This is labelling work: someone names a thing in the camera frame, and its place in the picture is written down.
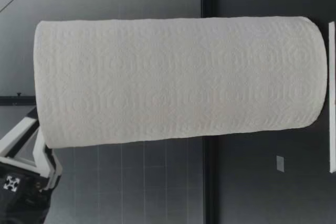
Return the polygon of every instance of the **small white label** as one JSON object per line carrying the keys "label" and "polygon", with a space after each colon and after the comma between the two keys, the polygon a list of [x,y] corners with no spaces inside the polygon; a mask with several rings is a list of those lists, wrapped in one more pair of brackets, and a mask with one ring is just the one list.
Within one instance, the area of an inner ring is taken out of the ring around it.
{"label": "small white label", "polygon": [[277,156],[277,170],[280,172],[285,172],[285,159],[284,157]]}

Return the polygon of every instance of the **dark wall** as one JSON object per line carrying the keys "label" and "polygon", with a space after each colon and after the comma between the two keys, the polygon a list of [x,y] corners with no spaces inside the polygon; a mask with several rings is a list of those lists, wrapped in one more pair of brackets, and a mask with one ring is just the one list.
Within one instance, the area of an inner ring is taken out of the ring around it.
{"label": "dark wall", "polygon": [[[216,0],[213,11],[218,17],[307,16],[319,26],[327,45],[336,1]],[[219,137],[219,223],[336,223],[327,103],[305,129]],[[284,173],[276,170],[277,155],[285,158]]]}

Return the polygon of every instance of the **white shelf edge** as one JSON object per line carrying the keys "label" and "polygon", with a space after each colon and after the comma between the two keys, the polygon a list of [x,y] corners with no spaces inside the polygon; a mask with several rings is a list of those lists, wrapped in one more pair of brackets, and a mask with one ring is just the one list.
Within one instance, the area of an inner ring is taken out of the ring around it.
{"label": "white shelf edge", "polygon": [[336,172],[335,22],[329,23],[329,141],[330,172]]}

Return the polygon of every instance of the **paper towel roll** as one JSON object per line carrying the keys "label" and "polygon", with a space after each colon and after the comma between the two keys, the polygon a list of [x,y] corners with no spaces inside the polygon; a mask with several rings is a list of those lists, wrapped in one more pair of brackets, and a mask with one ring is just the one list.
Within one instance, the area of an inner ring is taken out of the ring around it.
{"label": "paper towel roll", "polygon": [[327,87],[303,17],[42,22],[34,68],[50,148],[305,127]]}

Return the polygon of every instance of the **vertical black pole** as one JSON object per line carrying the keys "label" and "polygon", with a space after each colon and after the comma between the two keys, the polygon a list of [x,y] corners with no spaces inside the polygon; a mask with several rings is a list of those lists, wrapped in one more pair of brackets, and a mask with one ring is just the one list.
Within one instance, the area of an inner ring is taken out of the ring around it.
{"label": "vertical black pole", "polygon": [[[201,0],[202,18],[216,17],[217,0]],[[218,224],[218,136],[203,137],[204,224]]]}

